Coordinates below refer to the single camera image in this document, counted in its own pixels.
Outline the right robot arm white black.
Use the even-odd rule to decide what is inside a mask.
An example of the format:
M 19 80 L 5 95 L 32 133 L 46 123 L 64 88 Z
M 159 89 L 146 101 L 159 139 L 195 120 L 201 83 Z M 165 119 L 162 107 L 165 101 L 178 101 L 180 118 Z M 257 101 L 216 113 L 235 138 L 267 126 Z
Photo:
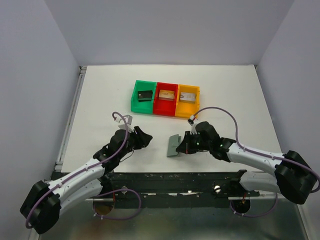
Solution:
M 249 149 L 234 139 L 219 136 L 207 121 L 193 124 L 176 148 L 176 152 L 186 155 L 202 151 L 208 151 L 217 160 L 259 170 L 258 173 L 247 171 L 230 183 L 230 191 L 236 196 L 262 190 L 280 193 L 287 200 L 303 205 L 317 181 L 316 174 L 299 153 Z

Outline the sage green card holder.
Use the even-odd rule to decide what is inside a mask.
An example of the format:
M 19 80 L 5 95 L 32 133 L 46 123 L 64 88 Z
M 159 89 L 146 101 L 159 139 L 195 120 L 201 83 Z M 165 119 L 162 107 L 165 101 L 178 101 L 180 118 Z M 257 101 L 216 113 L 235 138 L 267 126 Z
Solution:
M 168 158 L 177 157 L 179 153 L 177 152 L 177 147 L 181 143 L 181 136 L 179 134 L 175 134 L 169 137 L 168 146 L 167 146 L 167 154 Z

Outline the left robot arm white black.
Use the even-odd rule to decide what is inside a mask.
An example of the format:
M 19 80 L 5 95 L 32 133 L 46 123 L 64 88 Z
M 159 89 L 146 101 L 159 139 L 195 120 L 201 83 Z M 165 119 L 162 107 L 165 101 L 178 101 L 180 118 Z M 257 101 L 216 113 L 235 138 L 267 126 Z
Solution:
M 77 170 L 48 183 L 36 182 L 20 207 L 26 228 L 43 234 L 72 203 L 95 196 L 107 197 L 111 185 L 100 178 L 113 171 L 129 152 L 147 147 L 152 139 L 139 126 L 132 132 L 118 129 L 109 143 Z

